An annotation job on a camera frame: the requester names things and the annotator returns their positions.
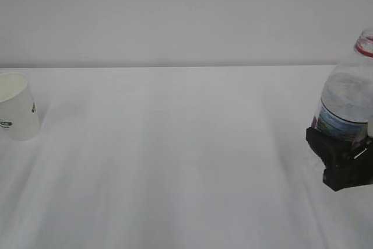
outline white table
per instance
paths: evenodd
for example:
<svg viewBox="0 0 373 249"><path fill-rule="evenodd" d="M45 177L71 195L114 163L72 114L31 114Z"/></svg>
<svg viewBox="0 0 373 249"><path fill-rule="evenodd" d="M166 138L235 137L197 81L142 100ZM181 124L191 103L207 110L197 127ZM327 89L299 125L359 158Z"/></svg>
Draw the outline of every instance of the white table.
<svg viewBox="0 0 373 249"><path fill-rule="evenodd" d="M0 138L0 248L372 248L373 187L305 141L331 69L22 69L44 120Z"/></svg>

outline cup rim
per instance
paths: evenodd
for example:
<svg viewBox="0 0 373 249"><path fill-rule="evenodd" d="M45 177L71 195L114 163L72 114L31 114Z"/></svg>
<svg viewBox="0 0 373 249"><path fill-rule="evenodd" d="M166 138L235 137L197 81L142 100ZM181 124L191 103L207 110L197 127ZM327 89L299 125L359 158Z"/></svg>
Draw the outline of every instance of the cup rim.
<svg viewBox="0 0 373 249"><path fill-rule="evenodd" d="M18 96L21 92L23 92L25 90L25 88L27 88L27 86L29 85L29 79L27 78L27 75L24 74L23 72L19 72L19 71L10 71L10 72L4 72L4 73L0 73L0 78L1 76L5 76L5 75L14 75L14 74L17 74L17 75L21 75L25 78L26 80L26 84L25 86L22 88L22 90L16 92L15 94L11 95L11 97L8 97L7 99L3 99L3 100L0 100L0 104L10 100L10 99L14 99L16 96Z"/></svg>

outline blue label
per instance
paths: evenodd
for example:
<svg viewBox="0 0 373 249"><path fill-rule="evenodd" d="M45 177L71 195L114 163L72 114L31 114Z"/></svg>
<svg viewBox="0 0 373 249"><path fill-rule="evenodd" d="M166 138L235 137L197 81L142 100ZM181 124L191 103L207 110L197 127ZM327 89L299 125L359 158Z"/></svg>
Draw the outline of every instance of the blue label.
<svg viewBox="0 0 373 249"><path fill-rule="evenodd" d="M332 114L322 103L316 129L336 139L358 142L367 136L367 123L350 122Z"/></svg>

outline plastic bottle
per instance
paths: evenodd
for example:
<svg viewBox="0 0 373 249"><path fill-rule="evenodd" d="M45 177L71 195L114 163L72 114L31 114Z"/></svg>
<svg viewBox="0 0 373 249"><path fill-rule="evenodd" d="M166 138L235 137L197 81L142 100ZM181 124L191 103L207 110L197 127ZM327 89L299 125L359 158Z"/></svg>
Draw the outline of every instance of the plastic bottle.
<svg viewBox="0 0 373 249"><path fill-rule="evenodd" d="M312 127L357 146L373 116L373 29L358 38L324 84Z"/></svg>

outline paper cup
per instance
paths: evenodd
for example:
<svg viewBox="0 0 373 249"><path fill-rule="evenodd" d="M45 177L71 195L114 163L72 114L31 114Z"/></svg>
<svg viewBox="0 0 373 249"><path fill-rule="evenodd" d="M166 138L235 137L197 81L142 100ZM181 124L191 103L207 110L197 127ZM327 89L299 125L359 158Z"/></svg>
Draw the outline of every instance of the paper cup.
<svg viewBox="0 0 373 249"><path fill-rule="evenodd" d="M28 140L40 130L29 81L23 73L0 74L0 128L15 140Z"/></svg>

